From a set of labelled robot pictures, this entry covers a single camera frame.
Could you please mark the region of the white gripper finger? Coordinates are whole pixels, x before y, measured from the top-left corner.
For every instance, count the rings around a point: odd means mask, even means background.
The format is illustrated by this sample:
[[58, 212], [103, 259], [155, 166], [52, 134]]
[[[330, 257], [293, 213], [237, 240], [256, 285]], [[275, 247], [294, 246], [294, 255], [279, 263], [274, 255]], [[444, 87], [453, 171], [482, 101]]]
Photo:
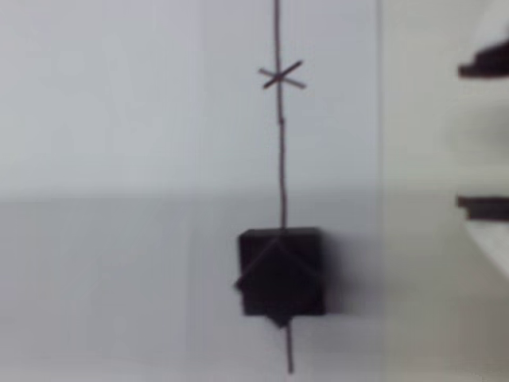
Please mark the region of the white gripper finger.
[[508, 77], [508, 38], [493, 41], [474, 49], [457, 68], [460, 78]]
[[457, 196], [465, 227], [476, 246], [508, 279], [508, 197]]

